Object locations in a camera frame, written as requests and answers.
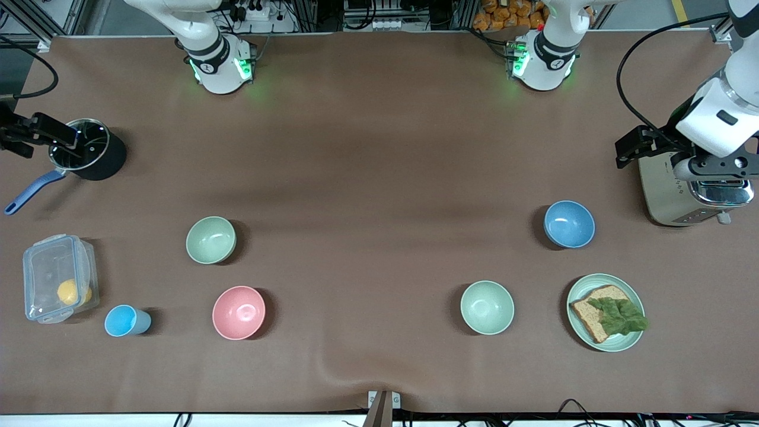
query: bread slice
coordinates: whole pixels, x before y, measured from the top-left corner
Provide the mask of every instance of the bread slice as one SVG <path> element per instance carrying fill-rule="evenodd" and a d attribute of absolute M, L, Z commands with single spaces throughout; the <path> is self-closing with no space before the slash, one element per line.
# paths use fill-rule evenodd
<path fill-rule="evenodd" d="M 593 289 L 593 291 L 588 293 L 585 298 L 572 303 L 572 310 L 575 311 L 577 317 L 579 317 L 585 325 L 585 329 L 591 334 L 593 341 L 599 344 L 606 341 L 606 339 L 609 338 L 609 335 L 603 330 L 603 326 L 601 326 L 600 323 L 601 310 L 588 304 L 587 301 L 592 298 L 598 299 L 604 297 L 609 297 L 611 299 L 630 299 L 620 288 L 614 285 L 606 285 Z"/>

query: blue pot handle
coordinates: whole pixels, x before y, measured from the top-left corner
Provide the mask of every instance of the blue pot handle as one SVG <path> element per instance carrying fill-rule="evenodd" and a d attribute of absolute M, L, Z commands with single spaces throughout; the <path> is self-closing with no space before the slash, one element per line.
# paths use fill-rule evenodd
<path fill-rule="evenodd" d="M 13 215 L 24 206 L 29 199 L 32 198 L 39 190 L 42 190 L 45 185 L 51 182 L 60 181 L 66 177 L 66 171 L 63 169 L 56 169 L 46 173 L 43 176 L 35 179 L 34 182 L 29 184 L 26 190 L 22 191 L 7 207 L 5 207 L 6 215 Z"/>

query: green bowl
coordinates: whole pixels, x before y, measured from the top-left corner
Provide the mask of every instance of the green bowl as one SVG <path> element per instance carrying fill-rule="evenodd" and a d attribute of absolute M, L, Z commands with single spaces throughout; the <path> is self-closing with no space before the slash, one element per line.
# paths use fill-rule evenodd
<path fill-rule="evenodd" d="M 514 320 L 514 299 L 503 286 L 490 280 L 469 285 L 461 297 L 461 316 L 474 332 L 495 335 Z"/>
<path fill-rule="evenodd" d="M 237 244 L 232 224 L 221 217 L 207 217 L 195 223 L 184 243 L 187 254 L 201 264 L 222 262 Z"/>

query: plate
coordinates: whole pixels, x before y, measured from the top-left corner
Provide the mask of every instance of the plate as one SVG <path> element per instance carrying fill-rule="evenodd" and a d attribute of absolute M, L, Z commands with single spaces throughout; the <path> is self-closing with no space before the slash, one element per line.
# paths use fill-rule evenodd
<path fill-rule="evenodd" d="M 646 315 L 646 311 L 643 310 L 643 303 L 641 302 L 640 297 L 638 297 L 638 294 L 635 293 L 630 285 L 625 283 L 624 280 L 619 279 L 618 277 L 614 277 L 610 274 L 595 273 L 581 278 L 569 290 L 569 295 L 567 296 L 567 315 L 569 317 L 569 324 L 572 325 L 572 329 L 575 330 L 575 333 L 578 335 L 578 337 L 580 337 L 581 340 L 583 340 L 587 345 L 593 347 L 594 349 L 607 352 L 627 350 L 628 348 L 634 346 L 635 343 L 641 339 L 643 332 L 631 332 L 627 335 L 614 334 L 607 338 L 606 341 L 603 341 L 601 344 L 599 344 L 593 341 L 593 337 L 587 331 L 587 329 L 585 329 L 585 325 L 582 324 L 582 321 L 570 306 L 570 304 L 573 302 L 585 298 L 587 294 L 594 289 L 598 289 L 605 285 L 614 285 L 620 288 L 627 295 L 627 297 L 630 298 L 630 301 L 641 310 L 641 313 L 643 313 L 643 315 Z"/>

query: saucepan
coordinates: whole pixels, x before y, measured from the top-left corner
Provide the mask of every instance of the saucepan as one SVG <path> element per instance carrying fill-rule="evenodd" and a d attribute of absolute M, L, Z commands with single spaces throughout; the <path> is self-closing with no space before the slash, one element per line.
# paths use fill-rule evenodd
<path fill-rule="evenodd" d="M 48 149 L 55 169 L 35 179 L 6 208 L 6 215 L 18 212 L 46 185 L 60 181 L 69 172 L 82 179 L 100 181 L 113 176 L 127 159 L 124 142 L 94 119 L 78 119 L 66 124 L 77 131 L 75 147 L 56 146 Z"/>

